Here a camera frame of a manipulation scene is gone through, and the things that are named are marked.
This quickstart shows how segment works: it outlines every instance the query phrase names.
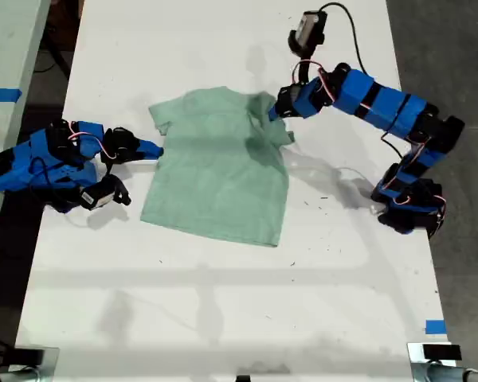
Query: painter's tape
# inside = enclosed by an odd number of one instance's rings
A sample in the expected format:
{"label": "painter's tape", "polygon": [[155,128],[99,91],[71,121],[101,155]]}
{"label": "painter's tape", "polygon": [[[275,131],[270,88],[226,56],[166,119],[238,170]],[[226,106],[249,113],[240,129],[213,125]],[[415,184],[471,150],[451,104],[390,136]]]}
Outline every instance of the painter's tape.
{"label": "painter's tape", "polygon": [[445,320],[427,320],[425,334],[446,334]]}
{"label": "painter's tape", "polygon": [[22,96],[19,89],[0,89],[0,102],[17,102]]}

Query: t-shirt sleeve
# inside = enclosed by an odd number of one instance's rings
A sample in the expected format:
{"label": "t-shirt sleeve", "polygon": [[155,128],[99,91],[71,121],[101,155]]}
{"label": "t-shirt sleeve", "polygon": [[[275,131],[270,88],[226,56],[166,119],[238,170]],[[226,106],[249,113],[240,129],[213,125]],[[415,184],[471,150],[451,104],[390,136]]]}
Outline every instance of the t-shirt sleeve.
{"label": "t-shirt sleeve", "polygon": [[168,129],[173,122],[181,117],[182,97],[166,102],[157,103],[149,107],[156,129],[161,135],[167,135]]}
{"label": "t-shirt sleeve", "polygon": [[248,102],[248,112],[253,118],[259,121],[264,130],[265,137],[271,144],[275,147],[290,145],[294,143],[294,134],[291,131],[285,130],[284,120],[269,120],[269,109],[275,102],[276,99],[266,92],[251,95]]}

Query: white tabletop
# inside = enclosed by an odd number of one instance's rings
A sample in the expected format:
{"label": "white tabletop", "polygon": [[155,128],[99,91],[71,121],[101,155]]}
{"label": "white tabletop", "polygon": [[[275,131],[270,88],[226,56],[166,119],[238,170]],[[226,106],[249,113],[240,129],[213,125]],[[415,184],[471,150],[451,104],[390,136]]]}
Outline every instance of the white tabletop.
{"label": "white tabletop", "polygon": [[0,152],[18,140],[48,9],[49,0],[0,0],[0,88],[23,92],[17,103],[0,103]]}
{"label": "white tabletop", "polygon": [[[398,87],[385,2],[345,3],[366,69]],[[319,5],[87,0],[65,118],[162,143],[153,103],[222,85],[276,95],[297,62],[288,32]],[[315,59],[357,67],[342,10],[329,9],[325,33]],[[411,380],[406,343],[431,340],[425,320],[442,312],[426,234],[382,226],[368,198],[397,156],[332,108],[288,126],[278,248],[143,223],[155,164],[117,166],[128,207],[46,209],[17,343],[61,348],[57,380]]]}

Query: green t-shirt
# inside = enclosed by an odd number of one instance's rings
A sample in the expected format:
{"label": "green t-shirt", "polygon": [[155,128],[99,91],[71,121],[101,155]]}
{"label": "green t-shirt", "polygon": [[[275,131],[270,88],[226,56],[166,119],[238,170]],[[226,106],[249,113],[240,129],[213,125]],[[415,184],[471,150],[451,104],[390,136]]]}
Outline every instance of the green t-shirt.
{"label": "green t-shirt", "polygon": [[275,99],[228,88],[190,92],[149,108],[166,135],[143,206],[143,221],[215,239],[276,246],[288,175],[284,122],[269,122]]}

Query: blue robotic arm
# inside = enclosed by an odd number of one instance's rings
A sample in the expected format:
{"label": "blue robotic arm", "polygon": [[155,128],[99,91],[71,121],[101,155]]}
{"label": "blue robotic arm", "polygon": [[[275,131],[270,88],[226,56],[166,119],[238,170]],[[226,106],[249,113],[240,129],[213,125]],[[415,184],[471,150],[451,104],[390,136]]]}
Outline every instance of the blue robotic arm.
{"label": "blue robotic arm", "polygon": [[[108,171],[100,181],[90,162],[101,153]],[[110,170],[114,164],[158,159],[163,148],[136,138],[122,127],[89,122],[69,125],[63,119],[0,153],[0,191],[30,189],[60,212],[77,205],[94,209],[110,200],[129,205],[128,192]]]}
{"label": "blue robotic arm", "polygon": [[464,123],[453,116],[440,120],[432,104],[384,87],[344,63],[333,72],[320,67],[319,75],[308,81],[309,59],[315,46],[323,42],[326,19],[322,10],[305,12],[299,29],[291,31],[289,46],[302,58],[300,81],[281,88],[269,118],[308,118],[324,106],[334,106],[384,131],[382,137],[392,134],[409,142],[411,151],[388,169],[371,198],[386,205],[381,223],[401,233],[424,227],[431,236],[442,224],[445,199],[440,185],[421,176],[455,146]]}

